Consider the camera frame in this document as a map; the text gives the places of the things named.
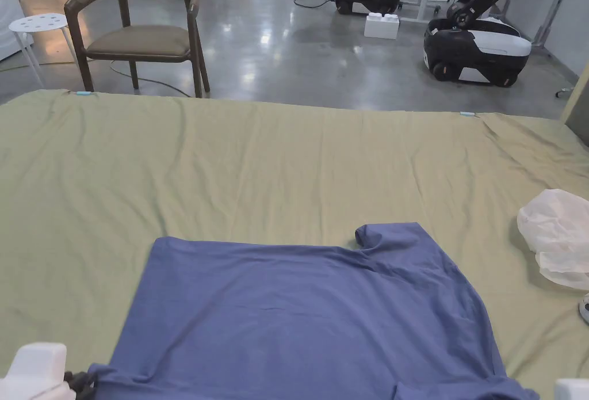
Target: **chair leg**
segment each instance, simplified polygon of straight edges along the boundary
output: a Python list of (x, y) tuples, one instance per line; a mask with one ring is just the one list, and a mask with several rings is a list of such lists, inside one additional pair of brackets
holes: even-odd
[(83, 56), (78, 59), (79, 74), (82, 76), (83, 87), (87, 92), (94, 91), (92, 85), (92, 75), (90, 75), (90, 67), (88, 66), (88, 59)]
[(192, 62), (192, 77), (194, 78), (194, 96), (202, 98), (202, 88), (200, 86), (200, 64), (198, 55), (192, 55), (190, 58)]
[(129, 70), (131, 71), (131, 80), (133, 81), (133, 88), (139, 90), (139, 79), (137, 78), (137, 63), (129, 61)]
[(198, 40), (198, 62), (200, 64), (202, 83), (204, 84), (204, 91), (208, 93), (211, 91), (211, 86), (208, 84), (208, 76), (206, 74), (206, 66), (204, 65), (204, 55), (202, 54), (202, 44), (200, 42), (200, 34), (198, 32), (198, 28), (196, 29), (196, 38)]

